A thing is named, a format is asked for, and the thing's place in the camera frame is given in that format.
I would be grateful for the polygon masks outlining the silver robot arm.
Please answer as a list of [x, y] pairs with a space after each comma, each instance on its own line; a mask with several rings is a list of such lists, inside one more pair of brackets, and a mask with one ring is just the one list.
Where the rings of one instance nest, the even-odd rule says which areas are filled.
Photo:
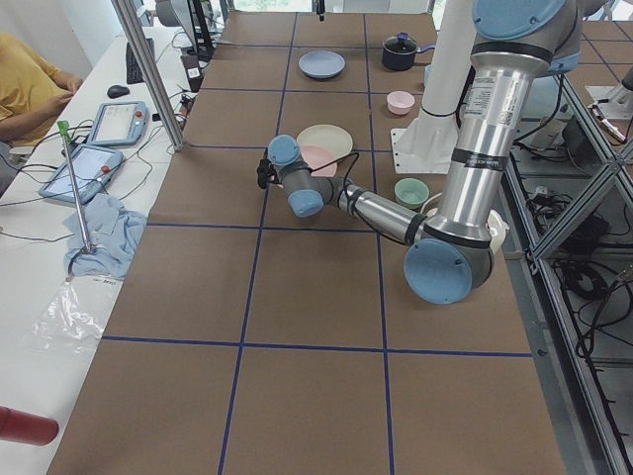
[[494, 268], [487, 221], [533, 80], [575, 67], [588, 1], [477, 1], [474, 81], [436, 213], [415, 213], [346, 177], [314, 177], [296, 140], [274, 138], [257, 167], [260, 188], [282, 186], [294, 214], [332, 205], [405, 244], [411, 290], [436, 305], [459, 302]]

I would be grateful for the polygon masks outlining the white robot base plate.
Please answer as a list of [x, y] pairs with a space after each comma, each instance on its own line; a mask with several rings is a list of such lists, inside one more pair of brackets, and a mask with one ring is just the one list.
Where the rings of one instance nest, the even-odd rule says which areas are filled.
[[398, 174], [446, 174], [454, 143], [436, 129], [391, 129], [395, 171]]

